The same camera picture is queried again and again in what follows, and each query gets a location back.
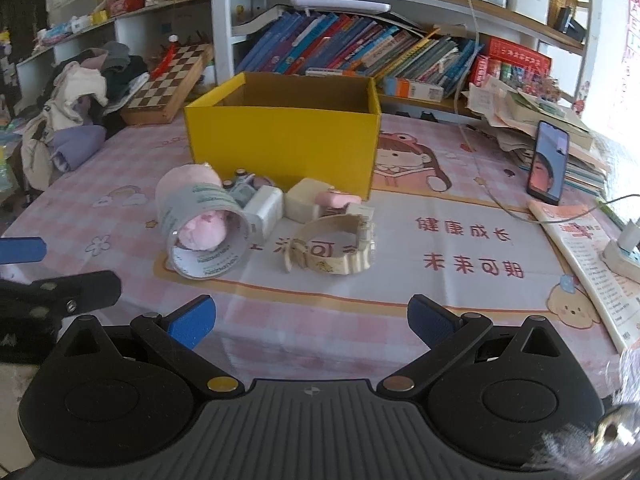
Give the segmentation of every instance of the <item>white watch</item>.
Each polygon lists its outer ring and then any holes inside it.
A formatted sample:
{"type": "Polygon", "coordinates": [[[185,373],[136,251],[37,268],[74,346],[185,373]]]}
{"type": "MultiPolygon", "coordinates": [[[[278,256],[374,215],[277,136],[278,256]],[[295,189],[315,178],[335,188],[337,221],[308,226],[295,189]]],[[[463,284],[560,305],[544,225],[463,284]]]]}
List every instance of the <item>white watch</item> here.
{"type": "Polygon", "coordinates": [[[287,272],[291,271],[292,261],[295,261],[303,269],[313,269],[317,272],[356,274],[369,269],[373,264],[375,252],[374,224],[370,218],[363,215],[333,215],[305,224],[287,244],[284,262],[287,272]],[[341,231],[356,235],[356,250],[353,253],[333,258],[311,253],[306,240],[341,231]]]}

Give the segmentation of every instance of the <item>phone screen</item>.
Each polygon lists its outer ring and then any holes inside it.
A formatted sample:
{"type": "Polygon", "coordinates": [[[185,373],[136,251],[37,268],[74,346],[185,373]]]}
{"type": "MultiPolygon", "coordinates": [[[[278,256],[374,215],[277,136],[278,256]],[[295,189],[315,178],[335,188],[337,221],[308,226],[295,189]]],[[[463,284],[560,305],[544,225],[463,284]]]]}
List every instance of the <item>phone screen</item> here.
{"type": "Polygon", "coordinates": [[[544,202],[557,205],[562,195],[568,156],[569,134],[540,121],[527,192],[544,202]]]}

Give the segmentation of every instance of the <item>chessboard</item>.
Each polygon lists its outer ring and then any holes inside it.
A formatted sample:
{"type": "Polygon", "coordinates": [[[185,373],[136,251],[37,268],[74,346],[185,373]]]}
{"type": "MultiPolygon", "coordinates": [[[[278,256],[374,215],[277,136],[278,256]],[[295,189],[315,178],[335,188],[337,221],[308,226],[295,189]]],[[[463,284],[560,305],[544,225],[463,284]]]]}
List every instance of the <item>chessboard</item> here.
{"type": "Polygon", "coordinates": [[[212,58],[210,44],[180,47],[167,71],[133,96],[122,118],[127,124],[170,123],[212,58]]]}

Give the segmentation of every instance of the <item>cable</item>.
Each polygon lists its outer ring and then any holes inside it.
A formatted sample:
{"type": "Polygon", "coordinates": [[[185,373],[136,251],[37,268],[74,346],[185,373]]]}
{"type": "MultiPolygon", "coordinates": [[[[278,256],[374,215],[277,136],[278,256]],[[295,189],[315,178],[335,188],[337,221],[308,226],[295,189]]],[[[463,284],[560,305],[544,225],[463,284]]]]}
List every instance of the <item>cable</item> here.
{"type": "MultiPolygon", "coordinates": [[[[474,163],[476,165],[476,170],[478,170],[478,176],[480,176],[480,173],[481,173],[480,172],[480,165],[478,164],[478,159],[474,155],[475,150],[473,149],[473,146],[471,145],[471,142],[469,142],[469,139],[466,136],[465,129],[462,127],[462,124],[460,122],[460,119],[461,119],[460,112],[458,110],[458,101],[460,99],[460,92],[462,91],[462,86],[463,86],[464,82],[466,81],[466,76],[469,73],[469,71],[471,70],[471,66],[473,65],[473,62],[475,61],[476,56],[480,52],[480,27],[478,27],[478,19],[476,18],[476,11],[474,10],[474,4],[472,3],[472,1],[471,0],[467,0],[467,1],[468,1],[468,4],[469,4],[469,9],[471,10],[471,18],[474,21],[474,27],[476,29],[476,47],[474,49],[473,54],[469,58],[467,64],[465,65],[465,71],[464,71],[462,77],[460,78],[460,80],[458,81],[458,84],[456,86],[456,95],[455,95],[455,97],[453,99],[453,110],[454,110],[454,112],[456,114],[456,117],[457,117],[456,123],[458,124],[458,129],[460,130],[460,134],[462,134],[462,138],[464,139],[466,145],[471,149],[471,157],[473,158],[474,163]]],[[[640,198],[640,194],[632,193],[632,194],[628,194],[628,195],[625,195],[625,196],[621,196],[619,198],[615,198],[613,200],[609,200],[608,202],[602,202],[602,203],[598,204],[597,206],[592,207],[588,211],[586,211],[584,213],[581,213],[579,215],[576,215],[576,216],[572,216],[571,218],[564,218],[562,220],[542,221],[542,220],[530,220],[528,218],[523,218],[522,216],[516,215],[513,211],[509,211],[494,196],[494,194],[491,192],[491,189],[489,189],[489,185],[487,184],[486,181],[484,181],[484,179],[483,179],[483,183],[481,184],[481,186],[484,187],[484,190],[486,191],[487,195],[491,198],[491,200],[493,200],[500,207],[500,209],[502,209],[509,216],[511,216],[512,218],[515,218],[516,220],[519,220],[521,222],[525,222],[527,224],[538,224],[538,225],[563,224],[565,222],[570,222],[571,220],[577,220],[578,218],[582,218],[583,216],[587,216],[589,213],[591,213],[593,211],[596,211],[596,209],[600,209],[603,206],[606,206],[606,205],[609,205],[609,204],[613,204],[614,202],[618,202],[619,200],[624,200],[625,198],[629,198],[629,197],[632,197],[632,196],[640,198]]]]}

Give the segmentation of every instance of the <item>tape roll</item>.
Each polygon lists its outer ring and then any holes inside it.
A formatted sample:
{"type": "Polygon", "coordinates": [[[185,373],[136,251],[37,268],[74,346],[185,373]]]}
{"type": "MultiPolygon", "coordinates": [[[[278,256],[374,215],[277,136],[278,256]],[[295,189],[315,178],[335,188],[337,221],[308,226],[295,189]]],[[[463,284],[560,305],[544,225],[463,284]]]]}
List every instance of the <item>tape roll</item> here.
{"type": "Polygon", "coordinates": [[[166,252],[175,271],[192,280],[208,280],[233,267],[249,248],[249,222],[241,207],[220,186],[189,184],[158,204],[158,221],[166,252]],[[212,251],[192,251],[178,246],[178,232],[203,213],[227,211],[227,235],[212,251]]]}

